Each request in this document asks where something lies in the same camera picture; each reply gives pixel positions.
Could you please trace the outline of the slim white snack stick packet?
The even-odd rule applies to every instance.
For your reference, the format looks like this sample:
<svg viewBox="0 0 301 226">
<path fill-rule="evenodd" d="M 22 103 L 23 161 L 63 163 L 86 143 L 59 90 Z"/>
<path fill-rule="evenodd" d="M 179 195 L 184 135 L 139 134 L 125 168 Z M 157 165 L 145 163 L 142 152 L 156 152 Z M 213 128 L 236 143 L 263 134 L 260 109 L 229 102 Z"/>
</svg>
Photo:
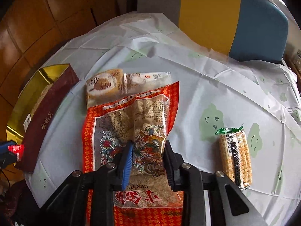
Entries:
<svg viewBox="0 0 301 226">
<path fill-rule="evenodd" d="M 125 88 L 131 88 L 146 83 L 158 83 L 161 86 L 170 84 L 171 82 L 172 78 L 170 72 L 124 74 Z"/>
</svg>

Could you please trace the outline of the small red candy packet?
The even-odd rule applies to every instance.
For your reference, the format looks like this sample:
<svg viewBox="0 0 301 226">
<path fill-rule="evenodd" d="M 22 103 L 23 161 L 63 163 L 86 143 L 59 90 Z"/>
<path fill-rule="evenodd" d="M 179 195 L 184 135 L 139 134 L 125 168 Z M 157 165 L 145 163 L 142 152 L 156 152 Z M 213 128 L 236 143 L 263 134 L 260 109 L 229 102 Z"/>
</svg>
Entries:
<svg viewBox="0 0 301 226">
<path fill-rule="evenodd" d="M 10 145 L 8 146 L 8 151 L 14 153 L 14 155 L 17 157 L 17 162 L 22 159 L 22 156 L 24 154 L 24 145 Z"/>
</svg>

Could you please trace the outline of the boxes on shelf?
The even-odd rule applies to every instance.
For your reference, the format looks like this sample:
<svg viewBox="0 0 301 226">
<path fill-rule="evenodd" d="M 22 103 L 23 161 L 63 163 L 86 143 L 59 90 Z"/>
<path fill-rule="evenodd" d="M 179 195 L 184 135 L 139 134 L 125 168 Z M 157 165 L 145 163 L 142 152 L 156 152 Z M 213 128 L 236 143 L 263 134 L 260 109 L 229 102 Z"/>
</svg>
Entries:
<svg viewBox="0 0 301 226">
<path fill-rule="evenodd" d="M 301 50 L 298 49 L 296 54 L 291 58 L 291 62 L 297 70 L 297 73 L 301 74 Z"/>
</svg>

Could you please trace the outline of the large red sesame snack bag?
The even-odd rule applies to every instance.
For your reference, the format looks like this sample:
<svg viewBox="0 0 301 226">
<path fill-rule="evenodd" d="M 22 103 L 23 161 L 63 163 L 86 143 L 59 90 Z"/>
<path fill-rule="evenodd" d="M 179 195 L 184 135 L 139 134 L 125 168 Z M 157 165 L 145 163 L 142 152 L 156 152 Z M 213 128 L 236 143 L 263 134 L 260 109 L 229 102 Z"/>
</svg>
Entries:
<svg viewBox="0 0 301 226">
<path fill-rule="evenodd" d="M 83 171 L 113 161 L 132 142 L 130 179 L 114 192 L 116 225 L 180 225 L 183 194 L 173 192 L 163 165 L 176 118 L 179 83 L 90 107 L 82 129 Z"/>
</svg>

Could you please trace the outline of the green-ended cracker pack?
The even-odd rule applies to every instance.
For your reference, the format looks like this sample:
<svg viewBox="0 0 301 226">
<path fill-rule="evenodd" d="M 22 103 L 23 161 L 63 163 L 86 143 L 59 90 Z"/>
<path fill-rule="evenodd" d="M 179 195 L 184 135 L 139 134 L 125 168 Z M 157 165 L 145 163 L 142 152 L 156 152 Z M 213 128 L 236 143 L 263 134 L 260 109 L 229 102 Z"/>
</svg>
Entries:
<svg viewBox="0 0 301 226">
<path fill-rule="evenodd" d="M 247 189 L 252 184 L 252 165 L 243 126 L 220 128 L 215 134 L 224 173 L 240 190 Z"/>
</svg>

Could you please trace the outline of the white cloud-print tablecloth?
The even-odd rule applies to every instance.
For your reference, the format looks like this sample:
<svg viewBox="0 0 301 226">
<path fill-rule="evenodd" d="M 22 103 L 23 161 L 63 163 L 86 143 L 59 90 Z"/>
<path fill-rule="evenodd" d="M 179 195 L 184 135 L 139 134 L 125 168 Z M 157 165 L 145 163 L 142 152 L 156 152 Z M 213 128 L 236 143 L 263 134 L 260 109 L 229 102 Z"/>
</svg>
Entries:
<svg viewBox="0 0 301 226">
<path fill-rule="evenodd" d="M 79 82 L 57 110 L 26 183 L 42 206 L 82 167 L 86 81 L 96 73 L 169 72 L 180 83 L 169 135 L 173 150 L 207 172 L 219 170 L 215 131 L 243 126 L 252 160 L 245 195 L 268 225 L 285 225 L 300 202 L 300 94 L 288 68 L 237 62 L 208 52 L 163 14 L 126 14 L 70 40 L 46 65 L 70 64 Z"/>
</svg>

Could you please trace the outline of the gold metal tin box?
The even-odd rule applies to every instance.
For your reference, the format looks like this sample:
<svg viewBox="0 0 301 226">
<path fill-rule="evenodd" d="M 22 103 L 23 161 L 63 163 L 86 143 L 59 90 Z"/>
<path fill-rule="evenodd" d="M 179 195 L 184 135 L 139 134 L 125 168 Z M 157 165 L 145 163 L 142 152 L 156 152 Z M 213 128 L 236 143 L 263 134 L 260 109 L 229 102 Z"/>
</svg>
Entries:
<svg viewBox="0 0 301 226">
<path fill-rule="evenodd" d="M 17 99 L 6 127 L 7 139 L 24 145 L 15 167 L 33 173 L 40 148 L 61 102 L 79 82 L 69 64 L 40 68 Z"/>
</svg>

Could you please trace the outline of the grey yellow blue chair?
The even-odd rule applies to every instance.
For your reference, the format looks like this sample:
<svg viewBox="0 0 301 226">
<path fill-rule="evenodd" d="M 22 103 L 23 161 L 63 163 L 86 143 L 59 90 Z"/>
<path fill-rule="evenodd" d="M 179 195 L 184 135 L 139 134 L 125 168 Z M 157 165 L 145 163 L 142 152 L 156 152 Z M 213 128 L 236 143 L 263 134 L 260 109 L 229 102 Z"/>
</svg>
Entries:
<svg viewBox="0 0 301 226">
<path fill-rule="evenodd" d="M 197 44 L 237 61 L 278 63 L 288 19 L 270 0 L 137 0 L 139 13 L 163 13 Z"/>
</svg>

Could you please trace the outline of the brown-white pastry packet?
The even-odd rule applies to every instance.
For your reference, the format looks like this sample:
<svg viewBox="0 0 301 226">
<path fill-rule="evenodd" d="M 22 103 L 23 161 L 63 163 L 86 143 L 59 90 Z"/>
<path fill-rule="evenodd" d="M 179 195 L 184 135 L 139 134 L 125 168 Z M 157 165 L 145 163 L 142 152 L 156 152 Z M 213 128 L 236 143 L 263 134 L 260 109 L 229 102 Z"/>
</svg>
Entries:
<svg viewBox="0 0 301 226">
<path fill-rule="evenodd" d="M 110 69 L 86 81 L 87 108 L 113 101 L 121 95 L 124 84 L 122 69 Z"/>
</svg>

